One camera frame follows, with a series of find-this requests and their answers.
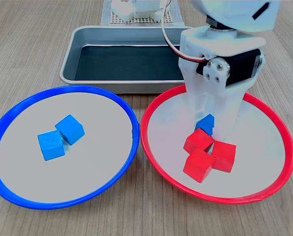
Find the cable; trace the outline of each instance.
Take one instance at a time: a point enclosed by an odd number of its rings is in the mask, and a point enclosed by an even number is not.
[[[166,9],[167,7],[170,5],[171,3],[171,0],[168,0],[167,1],[167,4],[165,5],[165,7],[163,8],[163,16],[162,16],[162,30],[163,30],[163,35],[164,35],[164,38],[165,38],[165,41],[166,43],[171,47],[171,49],[179,56],[181,57],[182,59],[185,59],[185,60],[189,60],[189,61],[193,61],[193,62],[203,62],[203,61],[206,61],[205,57],[202,57],[202,58],[197,58],[197,57],[191,57],[191,56],[188,56],[182,52],[180,52],[172,43],[171,41],[168,39],[166,33],[165,33],[165,27],[164,27],[164,20],[165,20],[165,15],[166,15]]]

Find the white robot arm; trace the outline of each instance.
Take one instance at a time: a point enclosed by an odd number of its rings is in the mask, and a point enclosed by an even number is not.
[[[239,30],[273,29],[279,5],[279,1],[194,0],[193,6],[207,16],[210,26],[183,31],[180,50],[171,45],[163,28],[166,41],[180,56],[194,127],[212,114],[216,140],[223,140],[231,131],[245,92],[266,62],[260,49],[265,39]]]

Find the red plate rim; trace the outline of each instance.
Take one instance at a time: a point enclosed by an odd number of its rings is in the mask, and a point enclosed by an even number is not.
[[[186,87],[183,85],[183,86],[172,88],[172,89],[162,93],[161,95],[159,95],[150,104],[150,106],[146,109],[145,114],[142,119],[142,123],[141,123],[141,141],[142,141],[144,151],[145,151],[148,159],[150,160],[150,162],[154,166],[154,168],[168,182],[170,182],[172,185],[176,186],[178,189],[180,189],[180,190],[182,190],[182,191],[184,191],[194,197],[197,197],[197,198],[209,201],[209,202],[214,202],[214,203],[219,203],[219,204],[231,204],[231,205],[250,204],[250,203],[262,201],[263,199],[268,198],[269,196],[275,194],[277,191],[279,191],[284,186],[284,184],[286,184],[286,182],[289,180],[289,178],[291,177],[291,174],[293,172],[293,139],[292,139],[292,136],[291,136],[288,128],[286,127],[286,125],[280,119],[280,117],[270,107],[268,107],[266,104],[264,104],[263,102],[261,102],[257,98],[255,98],[252,95],[247,94],[247,93],[244,96],[244,100],[246,102],[249,102],[250,104],[254,105],[255,107],[259,108],[263,113],[265,113],[272,120],[272,122],[275,124],[275,126],[278,128],[278,130],[281,134],[281,137],[283,139],[283,143],[285,146],[285,154],[286,154],[285,164],[284,164],[284,167],[283,167],[281,174],[275,180],[275,182],[273,184],[271,184],[269,187],[267,187],[266,189],[264,189],[258,193],[252,194],[252,195],[248,195],[248,196],[240,197],[240,198],[219,198],[219,197],[212,197],[209,195],[205,195],[205,194],[196,192],[196,191],[182,185],[181,183],[177,182],[170,175],[168,175],[160,167],[160,165],[157,163],[157,161],[155,160],[155,158],[152,154],[152,151],[151,151],[151,148],[150,148],[150,145],[148,142],[148,133],[147,133],[148,132],[148,125],[149,125],[149,121],[150,121],[152,114],[154,113],[154,111],[157,109],[158,106],[160,106],[162,103],[164,103],[168,99],[170,99],[176,95],[185,93],[185,92],[186,92]]]

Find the blue cube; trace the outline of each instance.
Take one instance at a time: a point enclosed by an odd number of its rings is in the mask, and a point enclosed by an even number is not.
[[[62,138],[70,145],[73,145],[85,135],[82,124],[72,115],[65,117],[55,127],[59,130]]]
[[[208,116],[206,116],[205,118],[203,118],[202,120],[200,120],[196,124],[195,131],[200,128],[205,133],[207,133],[208,135],[212,136],[213,135],[214,125],[215,125],[214,116],[212,116],[211,114],[209,114]]]
[[[46,161],[65,155],[62,138],[58,130],[39,134],[38,140]]]

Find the blue plate rim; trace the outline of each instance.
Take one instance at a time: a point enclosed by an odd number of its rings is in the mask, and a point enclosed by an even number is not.
[[[101,95],[104,97],[107,97],[116,103],[118,103],[128,114],[131,123],[132,123],[132,147],[131,151],[129,153],[129,156],[124,163],[123,167],[120,169],[120,171],[105,185],[103,185],[101,188],[97,189],[96,191],[83,196],[81,198],[67,201],[67,202],[61,202],[61,203],[38,203],[30,200],[26,200],[24,198],[19,197],[18,195],[11,192],[2,182],[0,179],[0,195],[8,200],[9,202],[16,204],[21,207],[26,207],[30,209],[38,209],[38,210],[52,210],[52,209],[60,209],[65,207],[71,207],[74,205],[78,205],[80,203],[86,202],[97,195],[103,193],[108,188],[110,188],[115,182],[117,182],[122,175],[127,171],[127,169],[130,167],[131,163],[133,162],[137,149],[139,146],[139,140],[140,140],[140,128],[139,123],[136,118],[136,115],[134,114],[133,109],[119,96],[104,90],[102,88],[96,88],[93,86],[63,86],[63,87],[57,87],[57,88],[51,88],[42,92],[39,92],[31,97],[26,98],[22,102],[15,105],[13,108],[11,108],[1,119],[0,119],[0,141],[7,130],[7,128],[10,126],[10,124],[18,117],[18,115],[23,112],[25,109],[30,107],[31,105],[47,99],[49,97],[53,97],[56,95],[61,95],[65,93],[74,93],[74,92],[86,92],[86,93],[92,93]]]

